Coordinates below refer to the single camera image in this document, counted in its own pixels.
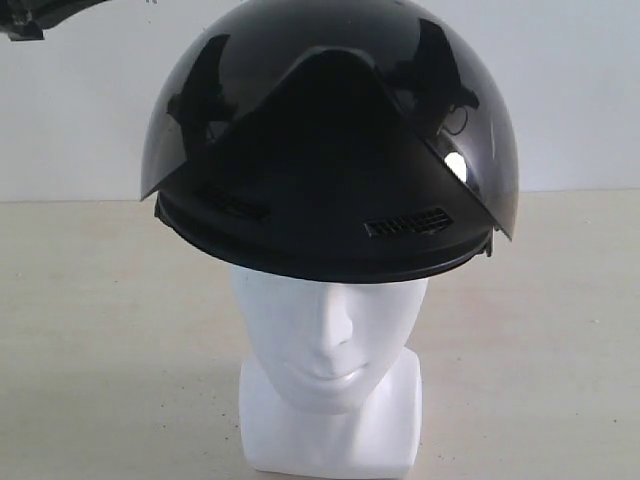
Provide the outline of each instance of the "mannequin lips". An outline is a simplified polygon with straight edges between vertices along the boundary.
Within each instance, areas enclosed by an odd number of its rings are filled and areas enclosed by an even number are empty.
[[[288,362],[285,362],[285,365],[295,374],[296,377],[298,377],[298,379],[302,380],[303,382],[325,387],[346,386],[352,380],[354,380],[358,376],[358,374],[367,366],[367,364],[361,365],[341,375],[318,375],[309,371],[305,371]]]

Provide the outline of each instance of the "white wall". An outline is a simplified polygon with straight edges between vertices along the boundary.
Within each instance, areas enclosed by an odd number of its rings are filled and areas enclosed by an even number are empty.
[[[238,3],[114,0],[45,42],[0,38],[0,201],[137,199],[166,75]],[[518,134],[523,189],[640,187],[640,1],[421,3],[494,72]]]

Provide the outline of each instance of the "black object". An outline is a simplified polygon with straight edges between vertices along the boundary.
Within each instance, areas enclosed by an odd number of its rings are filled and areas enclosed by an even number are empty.
[[[514,133],[492,77],[401,0],[250,0],[178,62],[142,198],[229,263],[340,283],[433,276],[511,239]]]
[[[109,0],[0,0],[0,33],[14,42],[44,40],[73,15]]]

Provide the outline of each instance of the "helmet visor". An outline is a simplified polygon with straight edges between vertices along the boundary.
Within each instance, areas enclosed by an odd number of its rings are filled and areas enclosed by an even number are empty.
[[[142,197],[162,188],[187,160],[215,162],[215,156],[203,153],[215,150],[203,147],[223,141],[305,60],[339,50],[369,65],[425,148],[511,238],[517,150],[507,107],[490,73],[460,37],[428,13],[409,5],[398,8],[395,2],[375,3],[376,8],[363,9],[359,2],[333,0],[250,2],[205,32],[180,60],[156,104]],[[314,8],[316,14],[310,15]],[[236,21],[239,15],[243,22]],[[389,35],[371,28],[380,16]],[[357,83],[352,87],[358,95]]]

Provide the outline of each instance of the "mannequin nose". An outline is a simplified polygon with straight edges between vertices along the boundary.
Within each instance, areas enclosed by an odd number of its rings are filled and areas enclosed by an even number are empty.
[[[353,323],[345,300],[345,292],[340,285],[324,284],[319,289],[313,331],[310,332],[316,353],[328,355],[351,339]]]

